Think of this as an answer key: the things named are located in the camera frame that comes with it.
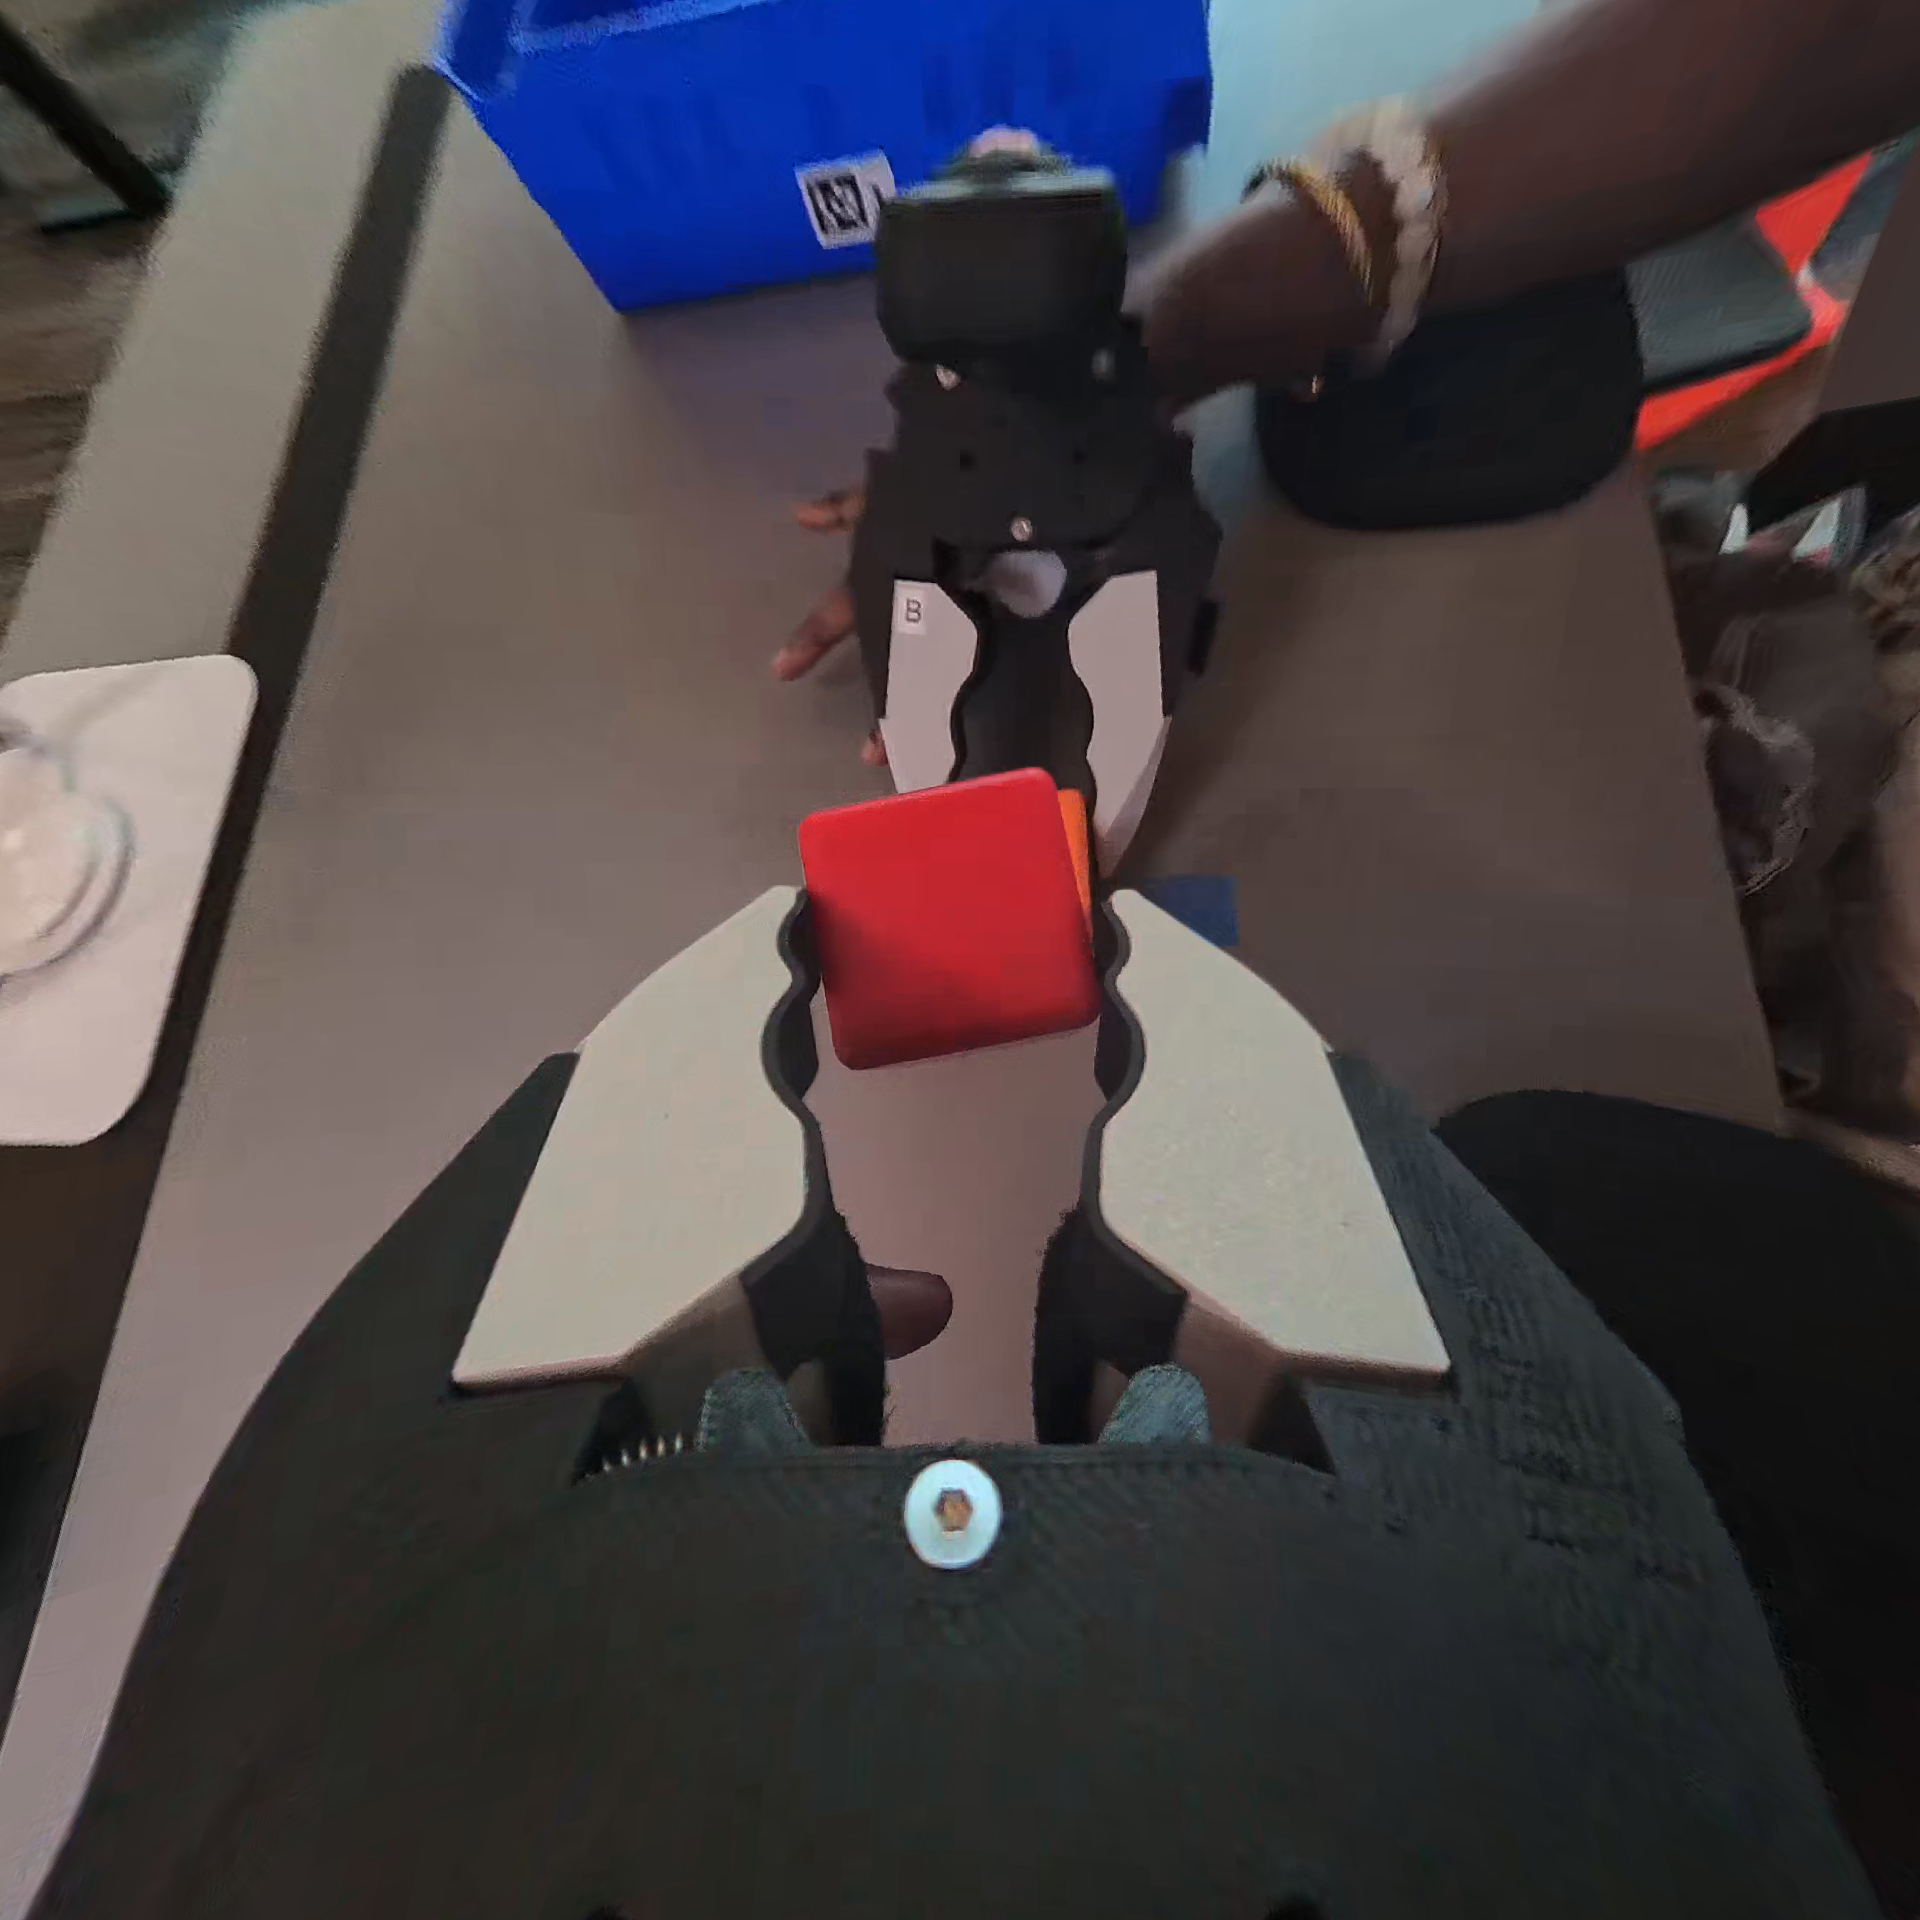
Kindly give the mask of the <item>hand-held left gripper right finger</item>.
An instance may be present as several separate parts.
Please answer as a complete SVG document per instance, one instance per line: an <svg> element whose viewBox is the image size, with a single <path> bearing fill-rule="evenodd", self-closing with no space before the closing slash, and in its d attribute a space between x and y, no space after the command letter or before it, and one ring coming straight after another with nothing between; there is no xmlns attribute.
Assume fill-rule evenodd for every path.
<svg viewBox="0 0 1920 1920"><path fill-rule="evenodd" d="M1045 1388L1178 1365L1206 1392L1454 1376L1331 1047L1140 891L1097 907L1100 1106L1045 1255Z"/></svg>

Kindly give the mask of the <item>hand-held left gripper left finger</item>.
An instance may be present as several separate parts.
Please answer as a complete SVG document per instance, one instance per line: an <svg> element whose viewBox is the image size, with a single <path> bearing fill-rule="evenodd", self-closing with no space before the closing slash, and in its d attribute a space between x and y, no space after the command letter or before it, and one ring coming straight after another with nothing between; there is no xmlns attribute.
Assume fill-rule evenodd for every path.
<svg viewBox="0 0 1920 1920"><path fill-rule="evenodd" d="M763 891L582 1041L457 1351L468 1392L615 1379L750 1308L829 1220L805 902Z"/></svg>

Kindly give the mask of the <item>person's right hand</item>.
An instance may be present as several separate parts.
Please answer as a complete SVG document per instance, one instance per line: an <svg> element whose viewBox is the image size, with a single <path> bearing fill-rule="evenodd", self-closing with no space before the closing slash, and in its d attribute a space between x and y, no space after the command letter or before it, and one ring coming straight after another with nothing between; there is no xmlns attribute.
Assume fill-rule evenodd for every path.
<svg viewBox="0 0 1920 1920"><path fill-rule="evenodd" d="M1161 252L1137 287L1161 414L1236 384L1313 379L1361 348L1377 325L1386 208L1361 171L1284 162Z"/></svg>

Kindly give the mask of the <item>person's pants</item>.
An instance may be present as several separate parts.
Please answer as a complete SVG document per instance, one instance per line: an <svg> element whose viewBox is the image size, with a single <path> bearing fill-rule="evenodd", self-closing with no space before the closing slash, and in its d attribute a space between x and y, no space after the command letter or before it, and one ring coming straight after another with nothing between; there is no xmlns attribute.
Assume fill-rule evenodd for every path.
<svg viewBox="0 0 1920 1920"><path fill-rule="evenodd" d="M1916 1144L1916 513L1749 532L1741 476L1653 482L1692 715L1789 1109Z"/></svg>

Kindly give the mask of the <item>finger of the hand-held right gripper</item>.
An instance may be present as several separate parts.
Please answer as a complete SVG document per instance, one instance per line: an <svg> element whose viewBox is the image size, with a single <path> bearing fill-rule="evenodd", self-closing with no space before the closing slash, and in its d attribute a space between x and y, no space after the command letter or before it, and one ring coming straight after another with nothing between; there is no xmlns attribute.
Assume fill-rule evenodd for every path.
<svg viewBox="0 0 1920 1920"><path fill-rule="evenodd" d="M899 793L957 776L957 713L981 665L975 616L933 582L891 586L885 754Z"/></svg>
<svg viewBox="0 0 1920 1920"><path fill-rule="evenodd" d="M1155 586L1100 586L1068 621L1057 785L1084 797L1094 866L1122 863L1160 780L1170 713Z"/></svg>

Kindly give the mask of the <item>blue tape strip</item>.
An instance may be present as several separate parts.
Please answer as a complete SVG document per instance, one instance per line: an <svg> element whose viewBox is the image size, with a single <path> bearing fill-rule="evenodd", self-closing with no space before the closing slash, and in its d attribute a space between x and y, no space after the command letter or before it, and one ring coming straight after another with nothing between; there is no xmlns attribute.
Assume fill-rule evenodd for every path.
<svg viewBox="0 0 1920 1920"><path fill-rule="evenodd" d="M1140 894L1212 948L1236 950L1236 882L1232 874L1154 874L1140 877Z"/></svg>

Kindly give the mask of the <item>red foam cube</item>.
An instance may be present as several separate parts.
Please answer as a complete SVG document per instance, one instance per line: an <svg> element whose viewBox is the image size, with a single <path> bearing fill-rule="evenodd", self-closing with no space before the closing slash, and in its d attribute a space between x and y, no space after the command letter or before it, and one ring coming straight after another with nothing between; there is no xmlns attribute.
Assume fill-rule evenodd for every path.
<svg viewBox="0 0 1920 1920"><path fill-rule="evenodd" d="M1092 928L1045 769L829 805L801 824L829 1041L896 1069L1094 1023Z"/></svg>

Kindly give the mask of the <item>blue plastic bin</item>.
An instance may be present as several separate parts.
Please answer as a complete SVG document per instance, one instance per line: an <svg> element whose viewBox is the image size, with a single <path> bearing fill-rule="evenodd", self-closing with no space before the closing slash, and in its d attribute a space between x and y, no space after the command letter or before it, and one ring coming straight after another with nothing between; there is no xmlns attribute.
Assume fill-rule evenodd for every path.
<svg viewBox="0 0 1920 1920"><path fill-rule="evenodd" d="M443 4L435 70L615 309L875 262L878 207L983 132L1117 181L1212 124L1208 4Z"/></svg>

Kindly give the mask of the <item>white stand base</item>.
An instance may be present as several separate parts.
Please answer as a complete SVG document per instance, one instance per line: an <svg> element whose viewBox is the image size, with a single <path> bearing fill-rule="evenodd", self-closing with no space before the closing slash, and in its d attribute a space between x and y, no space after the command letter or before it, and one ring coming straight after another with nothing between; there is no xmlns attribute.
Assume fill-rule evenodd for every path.
<svg viewBox="0 0 1920 1920"><path fill-rule="evenodd" d="M235 657L3 687L3 1146L101 1140L143 1093L254 701Z"/></svg>

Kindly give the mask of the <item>orange traffic cone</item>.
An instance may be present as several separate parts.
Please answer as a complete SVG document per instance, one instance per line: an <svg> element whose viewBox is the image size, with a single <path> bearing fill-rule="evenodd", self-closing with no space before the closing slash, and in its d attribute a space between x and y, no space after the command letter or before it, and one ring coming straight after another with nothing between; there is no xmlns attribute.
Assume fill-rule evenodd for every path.
<svg viewBox="0 0 1920 1920"><path fill-rule="evenodd" d="M1909 138L1876 146L1629 264L1643 348L1635 453L1698 430L1838 338L1912 151Z"/></svg>

